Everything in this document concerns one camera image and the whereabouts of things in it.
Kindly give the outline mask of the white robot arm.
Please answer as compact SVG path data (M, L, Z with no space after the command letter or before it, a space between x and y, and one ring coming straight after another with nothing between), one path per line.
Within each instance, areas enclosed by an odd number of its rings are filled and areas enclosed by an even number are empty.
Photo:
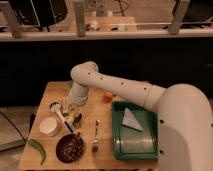
M163 88L104 75L95 62L74 66L69 101L82 106L89 88L107 90L157 115L158 171L213 171L213 109L206 95L190 84Z

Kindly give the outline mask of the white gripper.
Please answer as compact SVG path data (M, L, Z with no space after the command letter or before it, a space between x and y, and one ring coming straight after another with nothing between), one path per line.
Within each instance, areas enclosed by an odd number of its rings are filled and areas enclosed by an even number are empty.
M83 106L88 99L88 92L87 87L74 83L68 93L68 100L76 106Z

